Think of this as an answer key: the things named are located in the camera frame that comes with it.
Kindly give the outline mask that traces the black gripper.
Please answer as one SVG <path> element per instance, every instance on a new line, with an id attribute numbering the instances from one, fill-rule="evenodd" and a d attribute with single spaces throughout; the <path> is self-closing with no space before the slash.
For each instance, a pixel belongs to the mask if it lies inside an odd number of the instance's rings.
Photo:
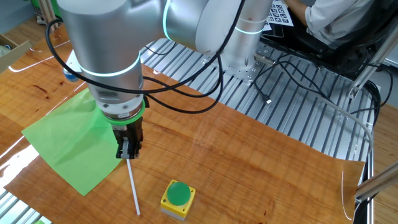
<path id="1" fill-rule="evenodd" d="M 144 140 L 142 120 L 138 119 L 124 126 L 112 125 L 112 129 L 118 144 L 116 157 L 118 159 L 138 158 Z"/>

